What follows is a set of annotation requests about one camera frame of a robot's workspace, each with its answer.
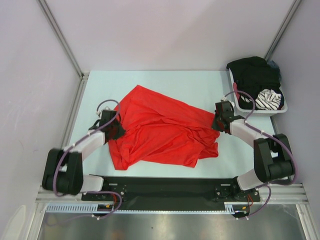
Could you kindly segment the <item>red tank top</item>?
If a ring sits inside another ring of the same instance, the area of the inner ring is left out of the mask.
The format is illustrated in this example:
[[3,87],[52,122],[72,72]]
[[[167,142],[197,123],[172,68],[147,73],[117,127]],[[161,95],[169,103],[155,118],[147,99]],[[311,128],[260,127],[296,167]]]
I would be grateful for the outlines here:
[[139,161],[194,168],[219,155],[215,115],[137,85],[120,102],[124,136],[108,143],[116,170]]

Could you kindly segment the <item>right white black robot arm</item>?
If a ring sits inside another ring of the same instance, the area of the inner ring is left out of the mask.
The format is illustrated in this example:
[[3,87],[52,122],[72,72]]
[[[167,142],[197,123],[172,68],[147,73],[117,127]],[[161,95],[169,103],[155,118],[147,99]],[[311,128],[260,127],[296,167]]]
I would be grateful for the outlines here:
[[212,129],[235,136],[253,148],[253,169],[236,176],[230,186],[230,195],[237,201],[249,191],[268,184],[289,186],[296,167],[288,138],[284,134],[270,135],[252,125],[246,118],[235,115],[230,101],[215,104]]

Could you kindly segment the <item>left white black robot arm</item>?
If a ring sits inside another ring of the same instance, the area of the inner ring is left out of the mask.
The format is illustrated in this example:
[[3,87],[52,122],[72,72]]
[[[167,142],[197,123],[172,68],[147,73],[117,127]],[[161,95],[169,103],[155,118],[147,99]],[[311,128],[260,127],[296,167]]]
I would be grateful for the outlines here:
[[54,192],[59,197],[75,196],[85,191],[83,186],[85,179],[88,179],[88,191],[93,192],[100,200],[107,199],[111,188],[103,183],[102,177],[85,176],[83,161],[109,141],[123,137],[125,132],[120,114],[115,110],[103,110],[84,137],[63,149],[52,148],[48,152],[42,188]]

